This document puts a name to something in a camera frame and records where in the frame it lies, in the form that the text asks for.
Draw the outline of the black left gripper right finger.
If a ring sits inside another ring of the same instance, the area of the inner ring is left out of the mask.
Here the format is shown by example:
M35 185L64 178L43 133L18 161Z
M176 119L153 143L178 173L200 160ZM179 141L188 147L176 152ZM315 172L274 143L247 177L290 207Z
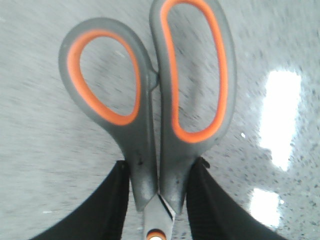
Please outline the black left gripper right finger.
M198 157L187 181L186 208L194 240L283 240L254 219L210 175L209 163Z

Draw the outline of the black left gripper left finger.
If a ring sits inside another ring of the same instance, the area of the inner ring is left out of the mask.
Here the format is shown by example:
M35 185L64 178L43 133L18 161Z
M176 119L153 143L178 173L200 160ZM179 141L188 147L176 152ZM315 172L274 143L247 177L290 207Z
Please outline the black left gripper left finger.
M78 208L34 240L120 240L128 209L130 170L118 160Z

